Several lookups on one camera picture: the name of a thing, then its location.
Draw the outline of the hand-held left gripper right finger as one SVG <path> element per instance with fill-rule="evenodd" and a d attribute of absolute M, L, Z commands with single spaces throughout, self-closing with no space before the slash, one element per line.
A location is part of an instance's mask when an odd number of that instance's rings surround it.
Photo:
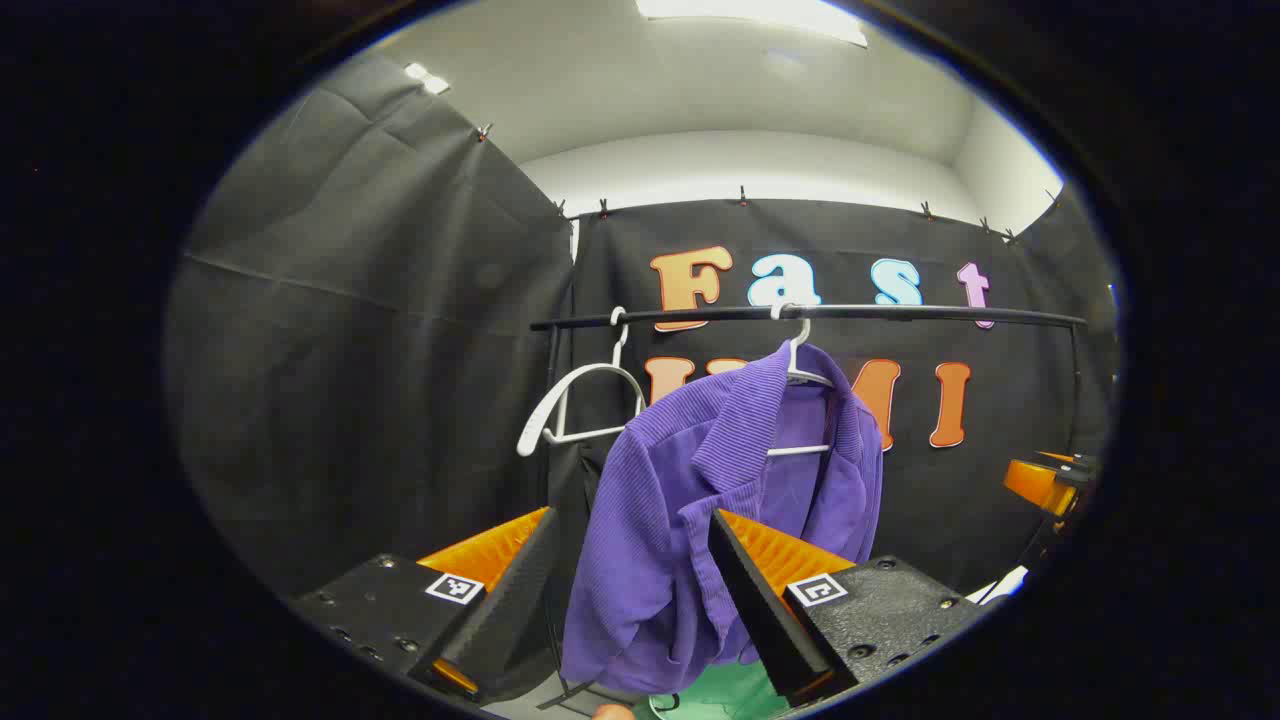
<path fill-rule="evenodd" d="M 723 509 L 708 547 L 778 694 L 841 700 L 920 664 L 987 609 L 895 556 L 850 562 Z"/>

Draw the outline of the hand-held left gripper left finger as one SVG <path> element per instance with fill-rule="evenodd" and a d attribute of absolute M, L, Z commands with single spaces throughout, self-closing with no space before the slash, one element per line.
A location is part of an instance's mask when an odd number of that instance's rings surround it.
<path fill-rule="evenodd" d="M 419 560 L 379 553 L 291 600 L 315 629 L 396 676 L 489 701 L 556 568 L 561 519 L 541 507 Z"/>

